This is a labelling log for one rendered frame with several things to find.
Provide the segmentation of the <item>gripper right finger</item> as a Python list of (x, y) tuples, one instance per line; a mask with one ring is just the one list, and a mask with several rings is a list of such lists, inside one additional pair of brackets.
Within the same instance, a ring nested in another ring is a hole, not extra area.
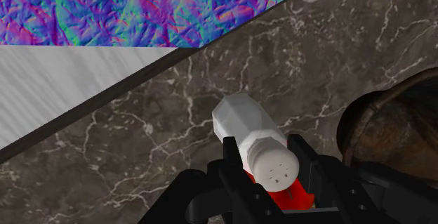
[(438, 190), (376, 162), (344, 166), (318, 155), (298, 134), (287, 148), (300, 163), (298, 180), (331, 224), (438, 224)]

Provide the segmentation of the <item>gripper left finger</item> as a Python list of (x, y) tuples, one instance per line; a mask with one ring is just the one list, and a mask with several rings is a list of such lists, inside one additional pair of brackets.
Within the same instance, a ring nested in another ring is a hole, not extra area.
[(181, 171), (138, 224), (208, 224), (221, 215), (226, 224), (281, 224), (284, 213), (263, 187), (243, 170), (236, 141), (226, 137), (223, 158), (208, 171)]

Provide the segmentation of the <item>white salt shaker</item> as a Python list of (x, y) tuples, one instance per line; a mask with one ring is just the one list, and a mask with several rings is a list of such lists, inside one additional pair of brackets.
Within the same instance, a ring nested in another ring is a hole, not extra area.
[(296, 181), (298, 158), (287, 148), (286, 136), (251, 96), (225, 96), (212, 111), (212, 121), (220, 140), (235, 138), (243, 169), (266, 191), (280, 192)]

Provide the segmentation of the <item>dark brown bowl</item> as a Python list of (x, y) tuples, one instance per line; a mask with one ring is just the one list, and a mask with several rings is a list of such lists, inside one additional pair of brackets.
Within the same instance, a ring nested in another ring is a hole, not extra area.
[(342, 162), (378, 162), (438, 190), (438, 67), (351, 102), (336, 131)]

